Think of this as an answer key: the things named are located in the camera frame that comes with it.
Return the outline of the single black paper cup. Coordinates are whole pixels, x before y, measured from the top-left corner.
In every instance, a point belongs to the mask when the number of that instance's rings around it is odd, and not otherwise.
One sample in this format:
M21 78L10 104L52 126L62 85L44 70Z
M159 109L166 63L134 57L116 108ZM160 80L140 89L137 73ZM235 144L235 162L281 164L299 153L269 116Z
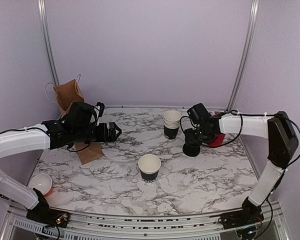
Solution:
M146 154L139 158L138 168L141 178L145 183L153 183L158 177L162 162L154 154Z

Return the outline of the brown paper bag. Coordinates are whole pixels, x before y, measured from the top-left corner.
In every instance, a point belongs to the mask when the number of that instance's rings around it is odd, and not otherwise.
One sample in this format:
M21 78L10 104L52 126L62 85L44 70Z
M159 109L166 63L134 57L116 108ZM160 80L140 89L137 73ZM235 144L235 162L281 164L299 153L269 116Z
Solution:
M73 143L83 165L104 156L102 147L94 131L105 130L106 124L99 125L104 105L93 106L85 102L85 98L75 79L63 85L53 87L56 103L60 108L65 129L74 134Z

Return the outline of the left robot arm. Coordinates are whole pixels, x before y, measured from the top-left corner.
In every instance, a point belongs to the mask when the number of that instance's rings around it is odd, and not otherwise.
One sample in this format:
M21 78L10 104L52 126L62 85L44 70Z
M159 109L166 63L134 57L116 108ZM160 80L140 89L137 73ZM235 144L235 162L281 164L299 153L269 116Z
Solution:
M46 120L40 124L0 132L0 160L6 157L32 151L54 150L76 143L84 143L87 149L91 143L115 142L122 130L114 123L100 123L105 106L98 102L90 105L84 102L71 104L69 112L57 120ZM0 197L19 203L27 210L27 219L65 225L69 214L52 209L44 194L37 188L28 187L13 179L0 169Z

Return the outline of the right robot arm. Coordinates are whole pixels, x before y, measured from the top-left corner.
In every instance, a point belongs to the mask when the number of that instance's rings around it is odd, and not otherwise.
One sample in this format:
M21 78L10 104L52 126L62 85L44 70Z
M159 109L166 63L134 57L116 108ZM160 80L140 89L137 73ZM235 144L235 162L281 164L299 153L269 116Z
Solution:
M183 131L185 143L183 153L189 157L199 155L201 147L220 148L226 146L218 138L234 135L234 139L246 141L258 138L263 141L260 149L245 143L251 159L260 159L264 164L258 169L258 180L245 198L240 210L220 215L219 222L224 229L231 229L261 223L264 220L262 205L280 185L287 169L298 157L300 150L300 129L285 111L276 113L242 113L237 109L210 113L202 103L187 110L192 127Z

